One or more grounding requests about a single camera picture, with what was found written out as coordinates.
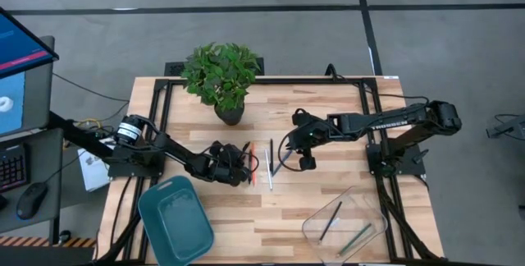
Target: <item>wooden table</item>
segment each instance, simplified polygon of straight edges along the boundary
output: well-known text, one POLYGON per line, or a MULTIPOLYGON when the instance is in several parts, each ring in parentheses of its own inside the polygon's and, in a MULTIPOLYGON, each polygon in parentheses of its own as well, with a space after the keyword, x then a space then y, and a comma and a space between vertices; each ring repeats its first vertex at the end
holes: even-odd
MULTIPOLYGON (((153 77, 135 79, 128 113, 148 116, 154 83, 153 77)), ((402 94, 398 79, 377 77, 377 84, 380 94, 402 94)), ((161 116, 163 92, 157 117, 161 116)), ((356 142, 331 143, 315 148, 313 155, 317 159, 317 169, 290 172, 282 168, 273 178, 273 191, 269 190, 264 149, 269 148, 270 139, 274 140, 276 148, 282 137, 294 128, 291 115, 296 108, 304 108, 319 117, 335 112, 362 112, 358 89, 352 85, 252 85, 249 92, 242 122, 238 126, 226 126, 215 115, 213 107, 202 105, 199 98, 187 94, 182 86, 176 86, 171 99, 167 133, 193 152, 202 151, 214 140, 238 146, 247 141, 255 142, 256 155, 261 159, 257 185, 249 186, 246 182, 231 187, 200 181, 170 159, 166 162, 166 170, 160 181, 175 175, 187 176, 199 194, 212 224, 215 243, 195 263, 320 263, 301 232, 306 218, 350 186, 358 186, 360 191, 368 193, 374 201, 372 205, 379 208, 375 181, 368 173, 364 151, 366 136, 356 142)), ((370 95, 367 100, 370 109, 373 109, 370 95)), ((405 103, 403 99, 381 97, 381 105, 385 111, 401 108, 405 103)), ((389 137, 395 137, 403 131, 406 131, 406 127, 391 129, 388 131, 389 137)), ((299 156, 294 154, 287 163, 291 167, 298 167, 298 161, 299 156)), ((411 176, 398 177, 398 181, 407 221, 430 250, 443 255, 427 188, 411 176)), ((126 179, 116 179, 110 185, 98 234, 100 255, 109 248, 116 207, 125 182, 126 179)), ((133 179, 125 192, 115 239, 129 221, 135 183, 133 179)), ((399 228, 392 221, 398 256, 402 256, 399 228)), ((142 229, 140 223, 135 233, 132 259, 138 257, 142 229)), ((388 260, 383 233, 348 262, 388 260)), ((148 249, 146 262, 156 263, 151 248, 148 249)))

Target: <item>green leaves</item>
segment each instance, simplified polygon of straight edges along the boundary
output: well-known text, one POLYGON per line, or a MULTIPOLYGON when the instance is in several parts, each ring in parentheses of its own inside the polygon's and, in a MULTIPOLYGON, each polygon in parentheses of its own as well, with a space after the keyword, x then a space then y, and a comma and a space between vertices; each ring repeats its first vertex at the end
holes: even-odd
POLYGON ((201 103, 231 110, 243 104, 246 89, 260 71, 256 58, 245 45, 211 43, 186 58, 181 76, 187 79, 188 93, 201 97, 201 103))

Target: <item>gray floor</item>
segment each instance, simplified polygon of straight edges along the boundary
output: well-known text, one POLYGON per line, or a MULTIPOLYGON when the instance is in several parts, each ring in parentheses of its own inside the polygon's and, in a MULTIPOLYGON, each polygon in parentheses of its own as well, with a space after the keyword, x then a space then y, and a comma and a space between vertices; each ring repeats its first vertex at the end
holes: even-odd
MULTIPOLYGON (((9 10, 356 3, 358 0, 0 0, 0 6, 9 10)), ((406 94, 454 103, 463 119, 457 135, 435 137, 423 144, 430 149, 425 164, 447 257, 522 265, 525 221, 517 207, 525 204, 523 142, 488 140, 485 128, 495 123, 492 117, 497 113, 525 112, 521 86, 525 80, 525 10, 374 11, 371 17, 384 74, 400 76, 406 94)), ((180 61, 193 47, 211 41, 247 44, 265 58, 268 75, 313 75, 323 72, 328 62, 341 74, 372 74, 359 11, 17 18, 37 35, 57 38, 58 74, 120 98, 129 96, 136 76, 159 76, 165 62, 180 61)), ((104 118, 119 106, 61 80, 53 81, 52 110, 64 117, 104 118)), ((63 209, 62 227, 77 236, 93 236, 104 192, 63 209), (79 220, 88 226, 80 226, 79 220)), ((66 202, 76 200, 72 196, 66 202)), ((10 234, 45 236, 47 227, 38 225, 10 234)))

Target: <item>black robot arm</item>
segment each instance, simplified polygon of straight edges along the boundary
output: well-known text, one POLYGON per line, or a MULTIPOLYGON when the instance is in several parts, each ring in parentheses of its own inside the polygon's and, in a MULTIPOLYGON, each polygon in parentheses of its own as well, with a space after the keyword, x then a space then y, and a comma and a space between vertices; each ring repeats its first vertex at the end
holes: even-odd
POLYGON ((288 134, 286 148, 303 155, 299 160, 301 170, 316 167, 311 148, 333 141, 356 141, 369 131, 414 125, 398 138, 389 140, 389 144, 381 144, 383 160, 394 162, 403 156, 407 148, 433 135, 453 135, 461 129, 455 106, 441 101, 415 103, 406 108, 370 115, 328 114, 325 120, 297 109, 292 122, 297 128, 288 134))
POLYGON ((156 154, 163 152, 184 166, 192 176, 204 181, 219 181, 220 183, 239 185, 246 181, 250 171, 244 166, 245 152, 232 144, 223 145, 219 141, 200 154, 189 151, 175 142, 166 132, 160 131, 146 117, 130 115, 124 117, 115 135, 117 148, 130 149, 129 160, 133 164, 149 166, 158 158, 156 154), (155 136, 151 142, 142 141, 142 130, 145 126, 151 129, 155 136))

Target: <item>teal plastic tray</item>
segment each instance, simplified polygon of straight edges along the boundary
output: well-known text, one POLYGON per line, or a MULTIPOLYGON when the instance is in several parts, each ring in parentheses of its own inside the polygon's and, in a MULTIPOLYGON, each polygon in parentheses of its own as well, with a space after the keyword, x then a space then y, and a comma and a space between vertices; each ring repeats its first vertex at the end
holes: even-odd
POLYGON ((212 227, 186 177, 147 190, 139 211, 159 265, 187 265, 212 248, 212 227))

